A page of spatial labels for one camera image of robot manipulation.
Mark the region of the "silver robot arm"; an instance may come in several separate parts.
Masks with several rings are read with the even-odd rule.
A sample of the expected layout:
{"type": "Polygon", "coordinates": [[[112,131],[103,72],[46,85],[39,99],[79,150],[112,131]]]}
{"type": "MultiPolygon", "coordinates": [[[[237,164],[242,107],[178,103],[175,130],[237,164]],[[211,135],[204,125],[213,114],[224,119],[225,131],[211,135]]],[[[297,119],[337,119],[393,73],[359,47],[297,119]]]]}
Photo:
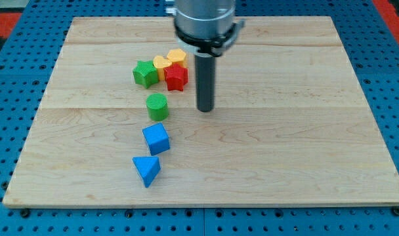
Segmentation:
{"type": "Polygon", "coordinates": [[[245,20],[234,19],[235,0],[166,0],[180,48],[196,56],[222,56],[236,42],[245,20]]]}

